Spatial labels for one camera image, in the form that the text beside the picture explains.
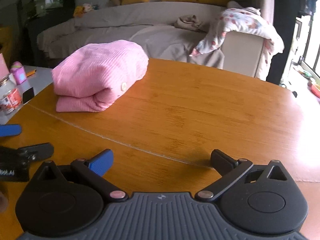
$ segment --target beige cloth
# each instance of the beige cloth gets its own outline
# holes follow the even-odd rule
[[[174,27],[194,32],[203,32],[203,22],[195,15],[184,15],[174,23]]]

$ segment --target glass jar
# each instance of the glass jar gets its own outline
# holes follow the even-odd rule
[[[5,114],[10,114],[21,104],[22,98],[15,83],[9,75],[0,80],[0,108]]]

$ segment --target button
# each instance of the button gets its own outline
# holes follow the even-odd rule
[[[115,199],[121,199],[125,197],[125,192],[122,190],[114,190],[110,192],[110,197],[115,198]]]
[[[209,190],[201,190],[198,192],[198,196],[200,198],[212,198],[213,197],[213,193]]]
[[[248,204],[256,211],[275,213],[284,208],[285,200],[274,192],[257,192],[248,198]]]
[[[126,91],[127,90],[127,83],[126,82],[123,82],[121,84],[121,91]]]

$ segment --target table seam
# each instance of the table seam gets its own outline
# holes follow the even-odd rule
[[[42,113],[44,113],[44,114],[47,114],[47,115],[49,115],[49,116],[51,116],[51,117],[53,117],[53,118],[55,118],[55,119],[57,119],[57,120],[59,120],[59,121],[61,121],[61,122],[64,122],[64,123],[66,123],[66,124],[68,124],[68,125],[71,125],[72,127],[75,127],[75,128],[80,129],[80,130],[82,130],[82,131],[85,131],[85,132],[87,132],[87,133],[90,133],[90,134],[92,134],[92,135],[98,136],[98,137],[100,137],[100,138],[102,138],[102,139],[106,139],[106,140],[112,141],[112,142],[114,142],[114,143],[118,143],[118,144],[120,144],[120,145],[129,147],[129,148],[132,148],[132,149],[141,151],[141,152],[145,152],[145,153],[148,153],[148,154],[157,156],[157,157],[162,157],[162,158],[165,158],[165,159],[167,159],[167,160],[176,161],[176,162],[180,162],[180,163],[184,163],[184,164],[189,164],[189,165],[192,165],[192,166],[195,166],[195,167],[201,167],[201,168],[207,168],[207,169],[210,169],[210,170],[215,170],[215,169],[212,168],[212,167],[203,166],[203,165],[195,164],[195,163],[192,163],[192,162],[187,162],[187,161],[184,161],[184,160],[181,160],[181,159],[178,159],[178,158],[173,158],[173,157],[169,157],[169,156],[162,155],[162,154],[159,154],[159,153],[155,153],[155,152],[152,152],[152,151],[144,150],[144,149],[141,149],[141,148],[139,148],[139,147],[133,146],[133,145],[131,145],[131,144],[127,144],[127,143],[124,143],[124,142],[121,142],[121,141],[117,141],[117,140],[111,139],[111,138],[106,137],[106,136],[104,136],[104,135],[101,135],[101,134],[92,132],[92,131],[90,131],[90,130],[87,130],[87,129],[85,129],[85,128],[82,128],[82,127],[79,126],[79,125],[76,125],[76,124],[74,124],[74,123],[71,123],[71,122],[69,122],[69,121],[66,121],[66,120],[64,120],[64,119],[62,119],[62,118],[60,118],[60,117],[55,116],[54,114],[48,113],[47,111],[42,110],[42,109],[40,109],[40,108],[38,108],[38,107],[36,107],[36,106],[33,106],[33,105],[31,105],[31,104],[28,104],[28,106],[31,106],[32,108],[34,108],[34,109],[36,109],[36,110],[38,110],[38,111],[40,111],[40,112],[42,112]],[[294,180],[294,181],[295,181],[295,182],[303,182],[303,183],[318,183],[318,184],[320,184],[320,181],[303,181],[303,180]]]

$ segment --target gray blanket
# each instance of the gray blanket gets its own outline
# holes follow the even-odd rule
[[[182,2],[153,2],[123,5],[86,13],[40,33],[39,49],[51,59],[65,58],[89,43],[115,40],[133,41],[143,47],[149,57],[190,62],[223,68],[221,50],[190,58],[193,47],[205,33],[177,29],[173,26],[181,14],[195,14],[209,21],[221,7]]]

